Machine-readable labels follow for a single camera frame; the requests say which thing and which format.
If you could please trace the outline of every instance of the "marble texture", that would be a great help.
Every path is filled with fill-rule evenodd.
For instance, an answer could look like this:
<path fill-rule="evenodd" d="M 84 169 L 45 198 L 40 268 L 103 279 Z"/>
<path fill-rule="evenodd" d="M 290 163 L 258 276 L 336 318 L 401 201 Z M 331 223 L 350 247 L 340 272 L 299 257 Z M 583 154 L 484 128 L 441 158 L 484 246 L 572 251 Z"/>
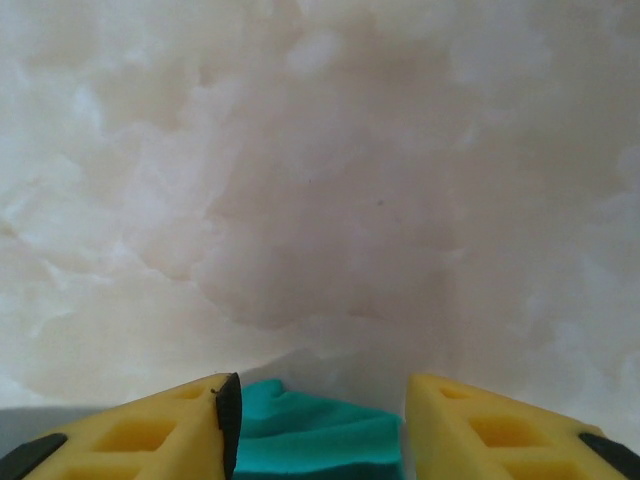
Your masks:
<path fill-rule="evenodd" d="M 430 370 L 640 449 L 639 5 L 0 2 L 0 407 Z"/>

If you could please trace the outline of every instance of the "teal fabric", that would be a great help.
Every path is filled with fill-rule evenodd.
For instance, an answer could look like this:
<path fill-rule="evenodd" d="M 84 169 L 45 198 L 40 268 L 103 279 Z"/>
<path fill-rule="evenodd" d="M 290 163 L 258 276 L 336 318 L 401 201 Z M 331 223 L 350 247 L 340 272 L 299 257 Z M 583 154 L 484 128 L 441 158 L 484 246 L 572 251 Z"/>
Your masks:
<path fill-rule="evenodd" d="M 401 419 L 287 392 L 280 380 L 243 389 L 234 480 L 402 480 Z"/>

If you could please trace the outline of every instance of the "gray surface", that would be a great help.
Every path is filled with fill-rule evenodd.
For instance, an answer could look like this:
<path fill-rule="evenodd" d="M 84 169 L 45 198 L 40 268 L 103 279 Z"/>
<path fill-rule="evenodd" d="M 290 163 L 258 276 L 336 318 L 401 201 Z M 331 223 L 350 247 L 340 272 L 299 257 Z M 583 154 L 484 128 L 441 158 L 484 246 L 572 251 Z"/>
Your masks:
<path fill-rule="evenodd" d="M 99 408 L 16 408 L 0 410 L 0 457 L 43 432 L 100 410 Z"/>

